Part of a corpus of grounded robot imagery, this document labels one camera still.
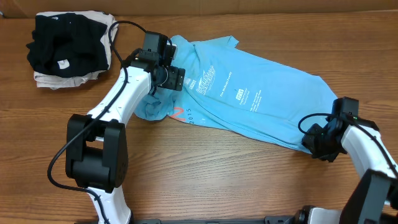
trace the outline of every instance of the printed logo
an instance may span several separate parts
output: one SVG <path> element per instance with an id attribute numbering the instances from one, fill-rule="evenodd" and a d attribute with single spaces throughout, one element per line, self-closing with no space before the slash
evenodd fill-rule
<path id="1" fill-rule="evenodd" d="M 242 89 L 238 90 L 238 93 L 236 94 L 236 97 L 235 97 L 237 100 L 241 100 L 242 99 L 243 91 L 244 90 L 242 90 Z"/>
<path id="2" fill-rule="evenodd" d="M 191 85 L 189 86 L 189 89 L 193 89 L 193 87 L 195 87 L 195 84 L 197 83 L 196 80 L 192 81 Z"/>
<path id="3" fill-rule="evenodd" d="M 205 95 L 206 91 L 211 89 L 211 86 L 214 83 L 215 76 L 216 70 L 213 66 L 210 66 L 210 69 L 207 72 L 203 71 L 203 76 L 199 80 L 197 92 Z"/>

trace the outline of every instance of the wood grain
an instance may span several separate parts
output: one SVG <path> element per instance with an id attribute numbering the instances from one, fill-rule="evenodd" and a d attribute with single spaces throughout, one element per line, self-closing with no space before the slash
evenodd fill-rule
<path id="1" fill-rule="evenodd" d="M 118 19 L 189 41 L 233 35 L 241 50 L 320 75 L 338 96 L 360 100 L 360 115 L 379 125 L 398 158 L 397 12 Z M 65 143 L 69 117 L 85 114 L 107 94 L 119 63 L 113 57 L 110 71 L 79 88 L 36 88 L 25 47 L 33 29 L 32 19 L 0 20 L 0 223 L 93 220 L 88 196 L 52 186 L 46 170 Z M 116 47 L 126 57 L 143 38 L 121 26 Z M 348 156 L 329 164 L 170 118 L 131 118 L 127 142 L 123 189 L 136 218 L 262 218 L 306 204 L 341 209 L 359 181 Z M 61 157 L 55 178 L 74 184 L 64 165 Z"/>
<path id="2" fill-rule="evenodd" d="M 1 0 L 0 11 L 5 17 L 26 18 L 26 14 L 14 0 Z"/>
<path id="3" fill-rule="evenodd" d="M 115 16 L 199 16 L 220 14 L 354 12 L 398 9 L 398 0 L 2 0 L 9 18 L 34 18 L 45 11 L 106 12 Z"/>

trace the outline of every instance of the light blue t-shirt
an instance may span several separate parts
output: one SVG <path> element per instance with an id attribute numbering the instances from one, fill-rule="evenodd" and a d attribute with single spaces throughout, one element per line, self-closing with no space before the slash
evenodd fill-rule
<path id="1" fill-rule="evenodd" d="M 146 120 L 166 115 L 179 121 L 226 129 L 249 138 L 309 152 L 297 125 L 311 113 L 330 113 L 336 95 L 318 76 L 235 48 L 232 37 L 188 42 L 181 36 L 173 66 L 185 69 L 182 91 L 158 88 L 135 114 Z M 324 117 L 309 118 L 323 126 Z"/>

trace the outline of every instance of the black bracket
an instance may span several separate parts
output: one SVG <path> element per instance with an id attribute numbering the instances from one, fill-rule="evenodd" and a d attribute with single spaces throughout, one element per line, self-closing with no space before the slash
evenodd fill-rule
<path id="1" fill-rule="evenodd" d="M 185 69 L 171 66 L 176 46 L 168 45 L 166 35 L 147 31 L 144 47 L 125 59 L 124 66 L 142 68 L 149 72 L 152 86 L 181 91 Z"/>
<path id="2" fill-rule="evenodd" d="M 91 116 L 72 115 L 68 122 L 67 141 L 92 120 Z M 96 137 L 104 138 L 103 149 L 87 146 L 86 141 L 95 141 Z M 67 147 L 65 170 L 79 187 L 95 187 L 111 193 L 122 184 L 127 167 L 126 129 L 116 120 L 99 121 Z"/>
<path id="3" fill-rule="evenodd" d="M 359 118 L 358 110 L 359 101 L 349 97 L 338 98 L 333 102 L 331 113 L 336 117 L 327 118 L 325 127 L 312 125 L 307 131 L 311 134 L 306 134 L 302 139 L 302 145 L 310 150 L 312 158 L 333 162 L 339 153 L 347 154 L 341 146 L 341 138 L 349 124 L 340 118 L 355 120 L 357 124 L 379 130 L 373 121 Z"/>
<path id="4" fill-rule="evenodd" d="M 340 224 L 397 223 L 398 218 L 382 214 L 386 200 L 390 201 L 392 208 L 398 208 L 397 179 L 368 169 L 341 211 Z"/>

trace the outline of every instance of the folded black t-shirt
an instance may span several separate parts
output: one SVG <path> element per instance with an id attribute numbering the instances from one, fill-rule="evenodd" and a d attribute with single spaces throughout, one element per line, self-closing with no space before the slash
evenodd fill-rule
<path id="1" fill-rule="evenodd" d="M 108 69 L 100 41 L 106 24 L 74 13 L 36 16 L 35 21 L 34 41 L 26 46 L 30 49 L 27 59 L 36 72 L 70 78 Z"/>

